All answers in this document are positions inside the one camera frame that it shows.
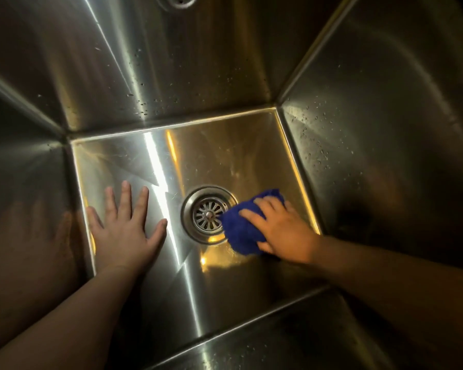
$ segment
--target sink bottom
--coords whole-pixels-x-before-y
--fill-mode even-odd
[[[161,361],[319,286],[298,265],[242,256],[226,241],[197,242],[181,221],[185,199],[201,187],[222,187],[238,202],[279,188],[317,228],[275,108],[78,138],[72,150],[83,203],[96,208],[102,220],[104,188],[113,186],[119,199],[123,180],[133,187],[133,201],[142,186],[149,187],[147,233],[168,219],[161,254],[134,290],[117,331],[121,346],[138,362]]]

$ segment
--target cleaning cloth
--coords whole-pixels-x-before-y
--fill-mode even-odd
[[[225,236],[228,238],[228,242],[235,252],[242,255],[259,255],[262,253],[257,246],[257,242],[265,242],[264,235],[247,219],[241,217],[238,212],[242,209],[248,209],[265,218],[260,208],[254,204],[254,199],[266,196],[277,197],[283,204],[285,202],[283,196],[279,193],[279,189],[270,189],[254,196],[248,201],[243,201],[231,207],[220,217]]]

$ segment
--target microfiber cloth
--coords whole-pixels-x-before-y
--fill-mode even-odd
[[[254,204],[254,199],[266,196],[277,197],[283,204],[285,202],[283,196],[279,193],[279,189],[270,189],[248,201],[243,201],[231,207],[220,217],[225,236],[235,252],[242,255],[260,255],[263,253],[257,246],[257,242],[265,242],[264,235],[247,219],[241,217],[238,212],[242,209],[248,209],[265,218],[260,208]]]

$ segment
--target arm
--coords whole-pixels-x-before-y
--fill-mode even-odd
[[[289,202],[255,202],[266,218],[247,210],[241,216],[266,237],[260,249],[312,265],[416,341],[463,354],[463,270],[319,236]]]
[[[122,184],[117,210],[107,188],[105,228],[88,208],[96,242],[97,275],[54,311],[0,350],[0,369],[103,368],[111,335],[136,277],[156,256],[166,236],[166,221],[146,239],[148,189],[141,191],[131,216],[131,188]]]

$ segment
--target drain slot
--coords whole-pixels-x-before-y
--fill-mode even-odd
[[[192,193],[182,207],[182,223],[194,240],[203,244],[224,241],[219,216],[236,205],[228,191],[220,187],[204,187]]]

